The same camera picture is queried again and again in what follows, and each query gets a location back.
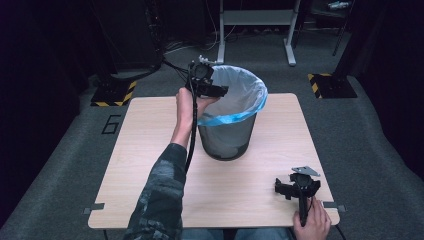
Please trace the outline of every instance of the white desk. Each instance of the white desk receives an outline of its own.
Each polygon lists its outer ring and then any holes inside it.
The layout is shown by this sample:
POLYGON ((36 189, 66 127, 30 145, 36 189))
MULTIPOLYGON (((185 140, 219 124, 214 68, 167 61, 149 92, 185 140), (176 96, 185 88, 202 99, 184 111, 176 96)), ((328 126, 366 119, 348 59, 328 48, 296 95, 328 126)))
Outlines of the white desk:
POLYGON ((300 0, 296 0, 291 10, 236 10, 224 11, 224 0, 220 0, 219 14, 219 50, 217 64, 224 63, 225 55, 225 25, 290 25, 289 35, 284 39, 287 60, 290 66, 296 65, 293 48, 291 46, 293 32, 296 25, 300 0))
MULTIPOLYGON (((175 97, 134 98, 128 108, 88 224, 126 228, 150 169, 168 145, 175 126, 175 97)), ((298 199, 274 192, 275 178, 289 182, 292 167, 308 165, 321 174, 316 196, 333 201, 297 97, 269 94, 258 113, 250 145, 240 158, 209 157, 196 138, 183 198, 184 227, 291 226, 298 199)), ((332 224, 337 209, 326 209, 332 224)))

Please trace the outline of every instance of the yellow and black striped tape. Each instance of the yellow and black striped tape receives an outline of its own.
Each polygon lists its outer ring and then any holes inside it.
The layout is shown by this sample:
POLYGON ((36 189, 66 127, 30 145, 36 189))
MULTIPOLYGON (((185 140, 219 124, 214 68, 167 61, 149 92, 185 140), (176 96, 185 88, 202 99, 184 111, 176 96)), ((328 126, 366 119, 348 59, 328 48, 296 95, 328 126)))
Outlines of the yellow and black striped tape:
POLYGON ((125 95, 123 101, 121 101, 121 102, 91 102, 91 106, 95 106, 95 107, 113 107, 113 106, 120 107, 120 106, 125 106, 130 101, 136 84, 137 84, 137 82, 135 82, 135 81, 130 84, 130 86, 128 87, 127 94, 125 95))
POLYGON ((312 86, 312 91, 314 92, 314 94, 315 94, 315 97, 316 98, 322 98, 322 95, 321 95, 321 92, 319 91, 319 88, 318 88, 318 84, 316 83, 316 81, 315 81, 315 76, 324 76, 324 77, 327 77, 327 76, 331 76, 331 74, 328 74, 328 73, 322 73, 322 74, 308 74, 308 79, 309 79, 309 82, 311 83, 311 86, 312 86))

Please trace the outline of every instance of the forearm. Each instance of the forearm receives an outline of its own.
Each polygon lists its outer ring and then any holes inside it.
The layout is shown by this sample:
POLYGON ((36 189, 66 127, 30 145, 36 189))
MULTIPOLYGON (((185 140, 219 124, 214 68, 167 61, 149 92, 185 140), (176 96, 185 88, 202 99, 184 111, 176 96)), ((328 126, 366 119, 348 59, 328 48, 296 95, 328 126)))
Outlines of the forearm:
POLYGON ((131 215, 124 239, 151 239, 153 234, 179 239, 187 150, 170 143, 154 164, 131 215))

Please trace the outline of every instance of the trash bag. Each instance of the trash bag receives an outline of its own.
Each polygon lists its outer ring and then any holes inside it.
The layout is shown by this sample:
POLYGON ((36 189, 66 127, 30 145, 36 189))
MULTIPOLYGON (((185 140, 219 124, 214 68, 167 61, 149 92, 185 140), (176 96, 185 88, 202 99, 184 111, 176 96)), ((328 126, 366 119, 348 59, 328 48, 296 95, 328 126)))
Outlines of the trash bag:
POLYGON ((229 89, 206 108, 198 120, 198 129, 206 153, 228 161, 246 152, 256 114, 265 106, 268 90, 261 79, 246 69, 228 65, 213 69, 213 84, 229 89))

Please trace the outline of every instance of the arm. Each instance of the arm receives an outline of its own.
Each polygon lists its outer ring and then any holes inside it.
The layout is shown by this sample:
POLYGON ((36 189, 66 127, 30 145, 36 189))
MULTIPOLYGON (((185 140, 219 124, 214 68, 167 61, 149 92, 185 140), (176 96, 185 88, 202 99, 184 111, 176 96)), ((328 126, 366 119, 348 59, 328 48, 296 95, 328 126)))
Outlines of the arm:
POLYGON ((308 205, 312 204, 309 210, 308 219, 304 227, 300 224, 299 212, 293 216, 294 233, 298 240, 325 240, 330 231, 331 219, 315 197, 312 201, 308 199, 308 205))
MULTIPOLYGON (((193 122, 191 93, 181 88, 177 96, 177 123, 167 148, 150 171, 131 215, 124 239, 180 239, 185 161, 193 122)), ((218 99, 198 99, 198 116, 218 99)))

